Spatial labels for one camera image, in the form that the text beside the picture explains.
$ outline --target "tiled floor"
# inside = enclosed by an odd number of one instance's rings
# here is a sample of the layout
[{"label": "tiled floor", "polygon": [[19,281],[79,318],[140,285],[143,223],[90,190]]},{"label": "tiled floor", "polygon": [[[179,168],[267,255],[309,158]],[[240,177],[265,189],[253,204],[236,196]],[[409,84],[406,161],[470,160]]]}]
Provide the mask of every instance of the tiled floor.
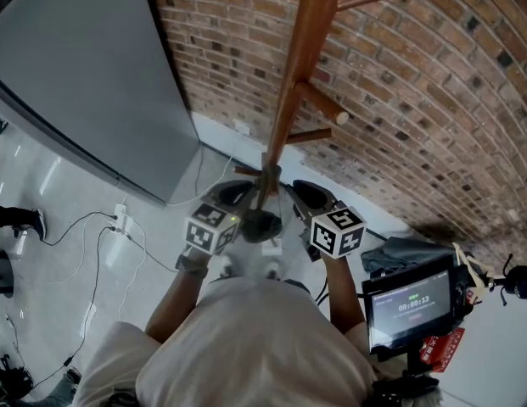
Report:
[{"label": "tiled floor", "polygon": [[[195,177],[199,155],[179,181],[171,201],[181,202],[195,195]],[[199,178],[199,191],[207,188],[223,171],[227,158],[205,149],[204,163]],[[233,178],[230,164],[225,179]],[[10,126],[0,136],[0,205],[21,208],[40,208],[48,224],[48,241],[53,242],[76,219],[92,211],[113,214],[115,204],[125,200],[127,213],[146,232],[147,250],[165,265],[172,267],[183,247],[182,227],[187,203],[179,207],[157,207],[121,190],[105,184],[84,170],[72,165],[21,131]],[[311,264],[302,251],[297,235],[302,230],[292,217],[291,202],[285,197],[271,207],[282,210],[283,268],[286,277],[304,282],[316,296],[324,281],[321,263]],[[0,355],[10,354],[16,364],[20,358],[14,352],[14,331],[8,324],[8,313],[18,329],[20,352],[27,369],[36,382],[42,380],[72,355],[81,343],[83,322],[92,297],[97,267],[96,244],[99,232],[108,225],[102,215],[93,216],[86,227],[86,253],[80,272],[84,220],[75,226],[55,247],[38,241],[33,231],[15,239],[9,228],[0,230],[0,249],[10,256],[16,275],[14,297],[0,296]],[[133,238],[143,242],[141,232],[134,227]],[[379,241],[366,236],[362,249],[373,248]],[[261,251],[239,239],[229,249],[236,266],[247,276],[261,274]],[[87,340],[73,364],[83,371],[95,348],[110,325],[119,318],[118,308],[127,284],[133,278],[143,251],[127,239],[113,232],[105,232],[100,248],[100,274],[95,308],[87,325]],[[350,257],[356,283],[364,279],[358,254]],[[219,264],[210,263],[208,281],[214,279]],[[173,273],[157,265],[150,258],[138,271],[137,280],[127,295],[122,319],[144,326],[155,305],[171,284]],[[327,304],[322,311],[328,312]],[[37,399],[47,394],[59,379],[59,374],[43,383],[31,395]]]}]

